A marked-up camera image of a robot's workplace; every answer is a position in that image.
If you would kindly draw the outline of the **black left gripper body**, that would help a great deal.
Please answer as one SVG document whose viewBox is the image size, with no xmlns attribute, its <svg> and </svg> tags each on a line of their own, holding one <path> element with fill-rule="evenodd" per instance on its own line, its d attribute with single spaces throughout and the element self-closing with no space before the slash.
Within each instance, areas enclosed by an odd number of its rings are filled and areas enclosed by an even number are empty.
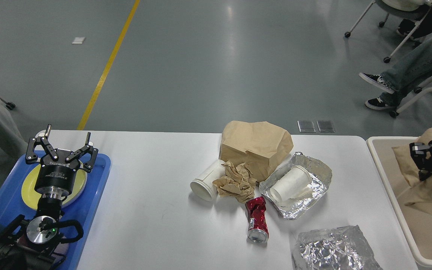
<svg viewBox="0 0 432 270">
<path fill-rule="evenodd" d="M 73 198 L 86 186 L 87 163 L 80 161 L 86 148 L 76 151 L 53 149 L 39 161 L 34 191 L 43 198 Z"/>
</svg>

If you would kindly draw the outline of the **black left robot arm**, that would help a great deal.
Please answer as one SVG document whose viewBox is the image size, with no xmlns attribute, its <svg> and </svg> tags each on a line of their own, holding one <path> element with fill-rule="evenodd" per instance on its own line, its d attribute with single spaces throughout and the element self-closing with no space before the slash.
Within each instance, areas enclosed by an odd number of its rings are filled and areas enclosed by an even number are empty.
<svg viewBox="0 0 432 270">
<path fill-rule="evenodd" d="M 56 250 L 84 236 L 79 221 L 61 220 L 62 203 L 73 193 L 77 173 L 92 171 L 98 149 L 91 133 L 80 149 L 54 148 L 48 140 L 50 131 L 49 124 L 44 133 L 28 141 L 25 162 L 40 165 L 34 185 L 40 198 L 33 218 L 20 214 L 0 233 L 0 270 L 57 269 L 66 255 Z"/>
</svg>

